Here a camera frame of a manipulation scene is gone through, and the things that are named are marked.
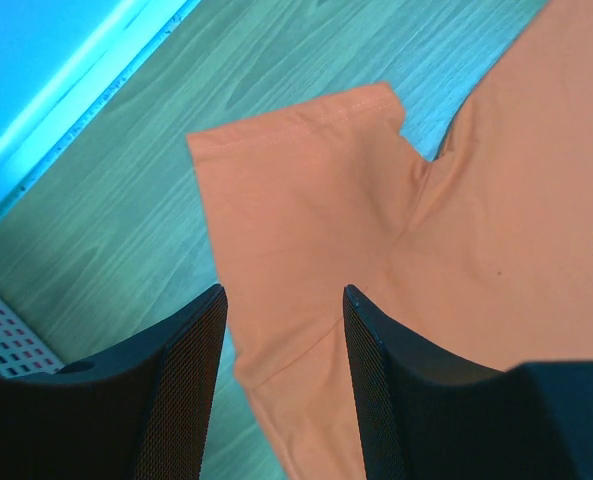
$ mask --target black mesh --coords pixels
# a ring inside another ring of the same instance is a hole
[[[352,286],[344,314],[369,480],[593,479],[593,362],[489,369]]]
[[[0,479],[198,479],[226,313],[217,285],[56,374],[0,378]]]
[[[227,309],[224,297],[169,342],[136,461],[135,480],[198,479]]]
[[[386,379],[386,352],[344,297],[345,337],[363,458],[368,480],[405,480],[392,397]]]

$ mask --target clothing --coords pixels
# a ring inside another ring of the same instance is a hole
[[[236,376],[290,478],[365,477],[342,323],[355,284],[472,361],[593,358],[593,0],[553,0],[440,158],[385,84],[188,136]]]

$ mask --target laminate floor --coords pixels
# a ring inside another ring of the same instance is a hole
[[[0,223],[0,295],[66,361],[217,280],[184,134],[376,80],[433,158],[545,0],[203,0]],[[284,478],[227,338],[206,479]]]

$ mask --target stitching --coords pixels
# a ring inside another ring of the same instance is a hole
[[[382,100],[384,100],[384,99],[387,99],[389,101],[387,103],[381,104]],[[373,105],[373,104],[377,104],[377,105],[363,109],[363,107],[368,106],[368,105]],[[357,103],[354,105],[350,105],[349,107],[342,108],[342,109],[336,110],[334,112],[317,117],[315,119],[309,120],[304,124],[301,123],[298,125],[293,125],[293,126],[281,129],[276,132],[271,132],[271,133],[266,133],[264,135],[260,135],[258,137],[252,137],[252,138],[248,138],[248,139],[244,139],[244,140],[234,140],[232,142],[227,142],[227,143],[223,143],[220,145],[214,145],[211,147],[204,147],[204,148],[197,147],[197,148],[195,148],[195,151],[196,151],[197,155],[200,155],[201,157],[203,157],[203,159],[205,159],[205,158],[212,158],[217,155],[217,152],[220,152],[225,149],[229,149],[231,147],[240,146],[243,148],[244,147],[251,148],[253,146],[254,148],[258,148],[258,147],[276,145],[276,144],[282,143],[282,142],[289,142],[296,138],[311,135],[312,133],[314,133],[311,130],[308,130],[308,128],[314,124],[316,124],[316,125],[331,125],[334,123],[339,123],[342,121],[351,120],[351,118],[348,116],[348,114],[355,112],[356,110],[362,110],[359,113],[368,113],[368,112],[386,108],[386,107],[390,106],[390,104],[396,104],[396,105],[400,106],[398,97],[393,93],[389,93],[388,95],[381,95],[379,97],[376,97],[376,98],[373,98],[370,100],[366,100],[366,101],[363,101],[363,102],[360,102],[360,103]],[[299,131],[299,133],[293,134],[288,137],[283,137],[286,133],[291,133],[294,131]]]

